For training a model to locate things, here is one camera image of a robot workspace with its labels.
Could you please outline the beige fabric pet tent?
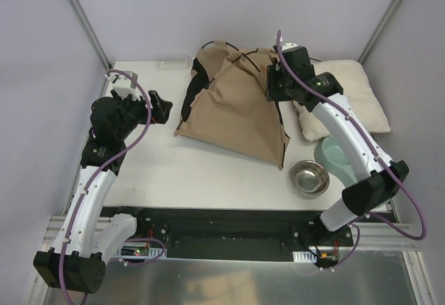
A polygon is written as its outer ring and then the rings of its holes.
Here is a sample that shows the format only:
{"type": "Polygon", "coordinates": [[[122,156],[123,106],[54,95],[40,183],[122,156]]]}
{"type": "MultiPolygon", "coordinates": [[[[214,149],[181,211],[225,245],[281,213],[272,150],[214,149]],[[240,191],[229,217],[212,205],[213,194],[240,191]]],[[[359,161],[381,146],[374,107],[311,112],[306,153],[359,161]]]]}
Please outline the beige fabric pet tent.
{"type": "Polygon", "coordinates": [[[176,136],[208,142],[284,167],[287,135],[278,103],[266,98],[272,49],[210,41],[196,53],[176,136]]]}

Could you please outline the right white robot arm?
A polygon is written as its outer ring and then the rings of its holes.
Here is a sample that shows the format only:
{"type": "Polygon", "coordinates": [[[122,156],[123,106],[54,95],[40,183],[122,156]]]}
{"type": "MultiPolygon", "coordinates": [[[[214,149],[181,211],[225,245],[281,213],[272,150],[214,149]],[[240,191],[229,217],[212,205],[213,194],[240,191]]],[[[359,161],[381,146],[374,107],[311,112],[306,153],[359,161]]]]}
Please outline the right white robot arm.
{"type": "Polygon", "coordinates": [[[336,77],[330,72],[316,74],[305,47],[284,43],[275,49],[278,59],[267,67],[267,99],[293,100],[312,113],[338,142],[357,179],[321,213],[320,224],[313,228],[314,240],[326,246],[337,239],[338,229],[394,197],[409,168],[378,147],[336,77]]]}

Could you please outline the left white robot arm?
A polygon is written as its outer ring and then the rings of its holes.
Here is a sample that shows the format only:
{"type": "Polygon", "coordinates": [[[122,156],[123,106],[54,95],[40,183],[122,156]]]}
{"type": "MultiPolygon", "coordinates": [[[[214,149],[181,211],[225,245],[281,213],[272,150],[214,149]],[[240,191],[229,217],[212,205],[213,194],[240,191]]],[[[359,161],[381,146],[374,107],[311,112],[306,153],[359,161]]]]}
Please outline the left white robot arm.
{"type": "Polygon", "coordinates": [[[124,141],[139,125],[165,124],[173,107],[157,91],[149,99],[121,97],[112,91],[91,106],[92,127],[83,149],[79,184],[65,221],[50,249],[38,251],[33,266],[50,288],[93,294],[104,279],[106,265],[127,240],[141,241],[147,225],[138,214],[118,213],[95,231],[105,198],[123,163],[124,141]]]}

